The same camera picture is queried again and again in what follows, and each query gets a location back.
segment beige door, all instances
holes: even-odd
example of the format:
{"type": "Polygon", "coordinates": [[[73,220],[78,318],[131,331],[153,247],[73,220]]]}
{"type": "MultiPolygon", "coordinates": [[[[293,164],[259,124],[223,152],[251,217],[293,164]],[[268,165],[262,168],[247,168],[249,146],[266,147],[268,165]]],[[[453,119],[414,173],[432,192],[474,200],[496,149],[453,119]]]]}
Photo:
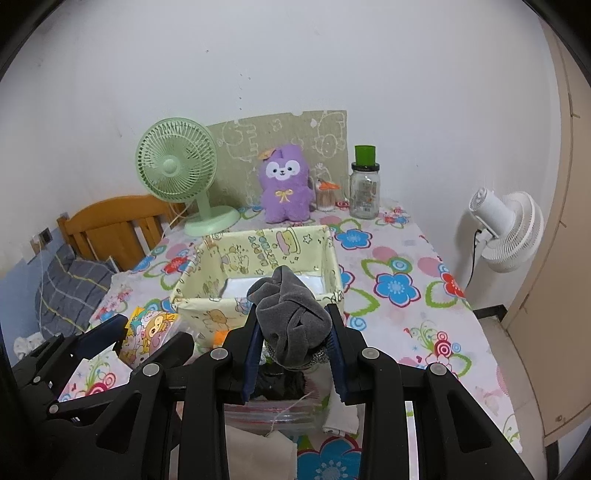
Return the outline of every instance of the beige door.
{"type": "Polygon", "coordinates": [[[566,196],[554,199],[560,203],[556,235],[508,325],[534,389],[546,444],[591,415],[591,87],[559,48],[571,99],[562,119],[572,133],[563,136],[571,146],[566,196]]]}

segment plush toy ear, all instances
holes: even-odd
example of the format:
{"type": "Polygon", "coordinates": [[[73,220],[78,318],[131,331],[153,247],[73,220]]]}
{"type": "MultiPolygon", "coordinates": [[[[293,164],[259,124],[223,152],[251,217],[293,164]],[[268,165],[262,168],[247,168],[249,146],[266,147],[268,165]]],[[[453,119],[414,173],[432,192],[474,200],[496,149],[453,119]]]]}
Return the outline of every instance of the plush toy ear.
{"type": "Polygon", "coordinates": [[[270,148],[269,150],[265,150],[264,152],[259,154],[259,160],[267,160],[273,153],[275,153],[276,148],[270,148]]]}

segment tile floor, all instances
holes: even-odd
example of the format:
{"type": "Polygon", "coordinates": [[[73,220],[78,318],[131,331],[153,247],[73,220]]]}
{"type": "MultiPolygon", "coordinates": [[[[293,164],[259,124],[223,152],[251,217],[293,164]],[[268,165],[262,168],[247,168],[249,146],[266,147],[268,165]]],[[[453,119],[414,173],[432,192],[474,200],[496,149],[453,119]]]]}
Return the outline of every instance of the tile floor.
{"type": "Polygon", "coordinates": [[[480,325],[501,368],[513,403],[523,447],[521,459],[530,469],[535,480],[546,480],[542,420],[523,364],[511,338],[496,317],[481,319],[480,325]]]}

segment fan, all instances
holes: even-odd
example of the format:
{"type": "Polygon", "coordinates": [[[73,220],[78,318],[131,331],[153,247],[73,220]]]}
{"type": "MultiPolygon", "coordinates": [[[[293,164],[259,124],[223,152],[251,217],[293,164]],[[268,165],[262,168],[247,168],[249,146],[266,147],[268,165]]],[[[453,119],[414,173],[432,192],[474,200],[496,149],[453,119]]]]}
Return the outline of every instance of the fan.
{"type": "Polygon", "coordinates": [[[185,233],[218,233],[240,218],[229,206],[210,207],[207,189],[216,174],[217,155],[207,128],[185,118],[167,118],[143,135],[135,153],[135,166],[146,188],[165,202],[197,200],[199,213],[185,221],[185,233]]]}
{"type": "Polygon", "coordinates": [[[497,197],[481,187],[470,201],[470,212],[484,225],[476,242],[484,242],[481,257],[495,272],[511,272],[531,258],[544,232],[542,211],[526,192],[497,197]]]}

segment plaid cushion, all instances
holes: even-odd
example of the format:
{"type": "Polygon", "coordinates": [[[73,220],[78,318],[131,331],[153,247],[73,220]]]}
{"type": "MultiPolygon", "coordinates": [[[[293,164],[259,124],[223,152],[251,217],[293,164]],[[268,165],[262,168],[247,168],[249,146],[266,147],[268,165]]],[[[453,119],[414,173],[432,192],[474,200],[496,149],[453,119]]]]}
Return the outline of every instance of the plaid cushion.
{"type": "Polygon", "coordinates": [[[45,338],[56,333],[64,336],[85,332],[113,276],[107,262],[76,258],[72,247],[64,244],[56,252],[43,275],[35,296],[35,308],[41,302],[41,332],[45,338]]]}

